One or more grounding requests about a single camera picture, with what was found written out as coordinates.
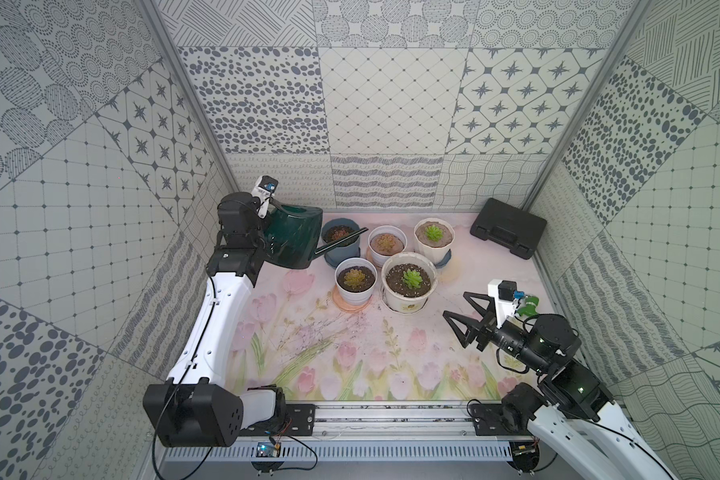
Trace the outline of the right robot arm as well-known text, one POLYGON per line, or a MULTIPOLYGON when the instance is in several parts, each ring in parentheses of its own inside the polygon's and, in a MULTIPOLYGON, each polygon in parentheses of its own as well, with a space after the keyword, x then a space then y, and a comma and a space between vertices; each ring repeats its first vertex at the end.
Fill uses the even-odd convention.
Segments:
POLYGON ((492 345, 537 377, 535 386, 520 383, 503 396, 509 429, 538 438, 584 479, 674 478, 604 382, 576 360, 581 339, 564 316, 535 313, 518 320, 519 295, 502 290, 464 298, 477 318, 443 314, 459 343, 478 350, 492 345))

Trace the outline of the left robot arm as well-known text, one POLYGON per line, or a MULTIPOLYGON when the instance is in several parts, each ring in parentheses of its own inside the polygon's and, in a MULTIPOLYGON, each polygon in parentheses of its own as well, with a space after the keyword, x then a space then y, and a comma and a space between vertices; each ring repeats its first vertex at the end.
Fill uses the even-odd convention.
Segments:
POLYGON ((236 395, 225 384, 233 337, 264 263, 270 198, 255 188, 229 194, 217 207, 220 230, 195 325, 168 378, 149 386, 143 398, 156 439, 165 447, 228 447, 245 429, 275 431, 288 422, 280 388, 236 395))

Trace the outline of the white pot brown soil succulent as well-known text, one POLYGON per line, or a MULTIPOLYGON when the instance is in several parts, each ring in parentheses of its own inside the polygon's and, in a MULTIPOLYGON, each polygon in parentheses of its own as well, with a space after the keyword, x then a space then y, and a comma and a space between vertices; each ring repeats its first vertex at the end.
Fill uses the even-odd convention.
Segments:
POLYGON ((420 220, 414 228, 415 252, 423 255, 434 265, 452 248, 455 231, 446 221, 439 218, 420 220))

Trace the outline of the white pot yellow-green succulent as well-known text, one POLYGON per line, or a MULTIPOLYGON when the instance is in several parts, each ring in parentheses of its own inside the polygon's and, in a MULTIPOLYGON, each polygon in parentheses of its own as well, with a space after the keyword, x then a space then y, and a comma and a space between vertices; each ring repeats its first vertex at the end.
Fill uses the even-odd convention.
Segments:
POLYGON ((377 271, 366 259, 349 258, 338 265, 335 283, 348 303, 359 305, 372 296, 377 283, 377 271))

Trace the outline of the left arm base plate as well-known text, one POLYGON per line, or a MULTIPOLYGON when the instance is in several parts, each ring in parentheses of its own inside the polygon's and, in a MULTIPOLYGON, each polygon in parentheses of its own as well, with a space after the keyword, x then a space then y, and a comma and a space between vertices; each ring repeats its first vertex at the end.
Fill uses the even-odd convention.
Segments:
POLYGON ((283 404, 275 407, 274 416, 240 431, 240 436, 311 436, 315 423, 314 404, 283 404))

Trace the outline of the dark green watering can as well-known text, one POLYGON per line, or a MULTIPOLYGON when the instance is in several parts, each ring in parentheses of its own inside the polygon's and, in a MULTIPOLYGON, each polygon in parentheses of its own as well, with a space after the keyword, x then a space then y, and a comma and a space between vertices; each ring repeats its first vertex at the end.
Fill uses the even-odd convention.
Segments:
POLYGON ((266 261, 292 270, 307 269, 311 262, 344 243, 358 239, 368 228, 357 228, 323 246, 323 210, 318 207, 283 204, 270 206, 263 231, 266 261))

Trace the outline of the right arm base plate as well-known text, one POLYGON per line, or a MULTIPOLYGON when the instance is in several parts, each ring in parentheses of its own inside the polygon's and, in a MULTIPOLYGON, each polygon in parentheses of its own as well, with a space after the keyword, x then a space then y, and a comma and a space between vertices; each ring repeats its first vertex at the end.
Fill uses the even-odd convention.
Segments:
POLYGON ((467 402, 467 415, 477 436, 530 436, 528 424, 537 411, 548 404, 539 402, 483 403, 477 399, 467 402))

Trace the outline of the small white pot reddish succulent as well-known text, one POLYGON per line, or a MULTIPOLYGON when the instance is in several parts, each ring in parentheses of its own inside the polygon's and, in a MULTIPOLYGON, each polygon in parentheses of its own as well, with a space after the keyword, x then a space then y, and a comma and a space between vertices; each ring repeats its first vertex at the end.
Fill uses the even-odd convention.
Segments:
POLYGON ((375 228, 368 239, 370 261, 381 268, 392 256, 401 253, 407 246, 407 237, 398 227, 382 225, 375 228))

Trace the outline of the large white pot green succulent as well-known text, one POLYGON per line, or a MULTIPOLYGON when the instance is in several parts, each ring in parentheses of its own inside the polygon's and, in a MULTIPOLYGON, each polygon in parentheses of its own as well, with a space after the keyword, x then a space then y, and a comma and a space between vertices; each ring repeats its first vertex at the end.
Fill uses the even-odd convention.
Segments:
POLYGON ((381 271, 383 300, 394 312, 420 311, 438 286, 434 264, 423 255, 401 252, 388 259, 381 271))

